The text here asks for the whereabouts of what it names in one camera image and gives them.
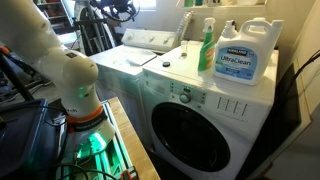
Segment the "bottle label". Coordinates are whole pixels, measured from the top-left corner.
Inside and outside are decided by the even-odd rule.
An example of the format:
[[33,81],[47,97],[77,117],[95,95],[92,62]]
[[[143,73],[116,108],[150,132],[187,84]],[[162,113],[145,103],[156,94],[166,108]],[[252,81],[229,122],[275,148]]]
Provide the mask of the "bottle label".
[[257,67],[257,55],[251,49],[245,47],[221,48],[216,54],[215,69],[217,72],[251,80]]

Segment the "washer door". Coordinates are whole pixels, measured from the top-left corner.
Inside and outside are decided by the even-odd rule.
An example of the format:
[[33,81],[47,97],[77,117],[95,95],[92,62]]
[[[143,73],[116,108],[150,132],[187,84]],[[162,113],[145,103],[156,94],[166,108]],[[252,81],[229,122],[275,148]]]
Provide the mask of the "washer door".
[[219,171],[230,160],[228,144],[218,129],[188,107],[175,103],[157,105],[152,126],[162,145],[195,169]]

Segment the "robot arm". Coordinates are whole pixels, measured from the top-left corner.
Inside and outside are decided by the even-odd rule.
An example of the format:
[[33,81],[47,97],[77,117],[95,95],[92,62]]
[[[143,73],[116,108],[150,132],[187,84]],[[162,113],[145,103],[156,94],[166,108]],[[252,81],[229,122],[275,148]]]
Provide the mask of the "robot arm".
[[55,84],[68,113],[67,122],[73,127],[69,129],[70,150],[94,132],[100,132],[107,142],[113,138],[115,130],[95,91],[96,64],[62,45],[32,0],[1,1],[0,41]]

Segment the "green spray bottle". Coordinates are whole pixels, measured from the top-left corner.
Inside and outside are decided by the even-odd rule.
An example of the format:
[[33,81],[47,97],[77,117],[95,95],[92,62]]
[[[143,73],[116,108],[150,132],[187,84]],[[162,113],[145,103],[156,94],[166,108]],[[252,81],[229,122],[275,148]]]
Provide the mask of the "green spray bottle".
[[212,66],[215,46],[213,36],[215,22],[216,20],[214,18],[206,18],[204,20],[203,32],[205,33],[205,38],[200,50],[198,71],[204,71]]

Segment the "front-load washer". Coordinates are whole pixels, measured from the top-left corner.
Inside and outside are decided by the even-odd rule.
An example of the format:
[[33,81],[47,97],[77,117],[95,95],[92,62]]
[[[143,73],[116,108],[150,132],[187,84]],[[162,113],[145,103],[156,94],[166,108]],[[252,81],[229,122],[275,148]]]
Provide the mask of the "front-load washer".
[[99,69],[97,91],[100,99],[119,98],[141,142],[150,148],[153,143],[141,99],[142,66],[157,54],[175,48],[177,34],[127,29],[122,42],[123,45],[90,56]]
[[189,41],[143,67],[143,104],[157,155],[192,179],[235,179],[274,102],[278,51],[256,86],[198,72]]

